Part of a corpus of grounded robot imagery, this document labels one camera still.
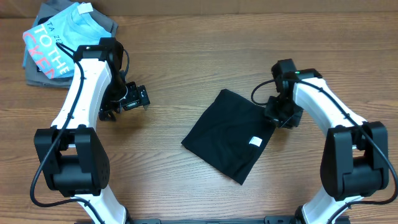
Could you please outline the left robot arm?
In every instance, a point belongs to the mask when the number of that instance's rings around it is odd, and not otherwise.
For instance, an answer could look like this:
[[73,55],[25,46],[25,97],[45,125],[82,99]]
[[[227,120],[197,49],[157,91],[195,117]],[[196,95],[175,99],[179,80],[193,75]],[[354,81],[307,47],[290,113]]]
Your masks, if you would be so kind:
[[114,37],[72,50],[63,44],[75,66],[72,84],[58,116],[47,129],[36,130],[34,146],[40,165],[29,196],[38,207],[79,203],[92,223],[132,223],[109,186],[110,163],[96,133],[98,121],[115,121],[116,114],[147,108],[145,86],[127,82],[122,69],[128,53]]

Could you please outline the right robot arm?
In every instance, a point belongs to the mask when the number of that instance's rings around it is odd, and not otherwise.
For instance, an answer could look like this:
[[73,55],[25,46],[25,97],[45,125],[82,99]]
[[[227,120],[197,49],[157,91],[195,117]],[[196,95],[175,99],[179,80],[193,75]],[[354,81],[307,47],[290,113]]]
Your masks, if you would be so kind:
[[320,165],[322,186],[293,216],[267,217],[267,222],[349,223],[342,213],[389,183],[386,127],[350,110],[314,68],[298,70],[293,60],[271,68],[278,96],[270,97],[265,117],[278,128],[299,125],[307,112],[326,137]]

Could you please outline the black t-shirt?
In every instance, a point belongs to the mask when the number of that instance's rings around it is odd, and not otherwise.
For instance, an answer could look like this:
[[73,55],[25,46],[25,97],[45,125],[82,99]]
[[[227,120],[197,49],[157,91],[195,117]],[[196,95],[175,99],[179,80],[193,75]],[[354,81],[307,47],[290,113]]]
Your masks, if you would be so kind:
[[221,90],[182,145],[242,185],[275,131],[263,111],[244,97]]

